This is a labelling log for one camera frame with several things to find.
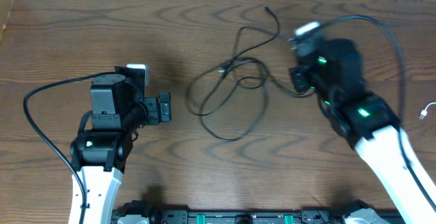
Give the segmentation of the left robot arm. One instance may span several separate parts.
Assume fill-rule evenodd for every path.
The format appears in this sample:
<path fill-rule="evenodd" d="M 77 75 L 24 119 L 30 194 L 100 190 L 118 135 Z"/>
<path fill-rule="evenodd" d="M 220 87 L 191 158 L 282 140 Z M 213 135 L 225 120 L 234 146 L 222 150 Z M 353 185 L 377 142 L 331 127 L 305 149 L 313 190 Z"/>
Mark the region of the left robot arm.
<path fill-rule="evenodd" d="M 133 200 L 118 210 L 114 204 L 125 164 L 138 129 L 172 119 L 171 96 L 146 97 L 149 68 L 144 64 L 116 67 L 92 80 L 92 109 L 79 125 L 70 146 L 72 167 L 81 180 L 73 185 L 70 223 L 160 223 L 161 212 Z"/>

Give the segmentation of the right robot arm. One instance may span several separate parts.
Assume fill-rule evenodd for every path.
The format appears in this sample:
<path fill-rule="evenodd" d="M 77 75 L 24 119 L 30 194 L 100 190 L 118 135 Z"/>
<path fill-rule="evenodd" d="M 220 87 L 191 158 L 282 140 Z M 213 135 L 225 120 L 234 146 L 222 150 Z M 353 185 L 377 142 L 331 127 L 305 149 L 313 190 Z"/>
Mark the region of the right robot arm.
<path fill-rule="evenodd" d="M 362 57 L 349 39 L 295 32 L 298 92 L 314 89 L 332 128 L 372 169 L 406 223 L 435 222 L 435 183 L 387 102 L 366 88 Z"/>

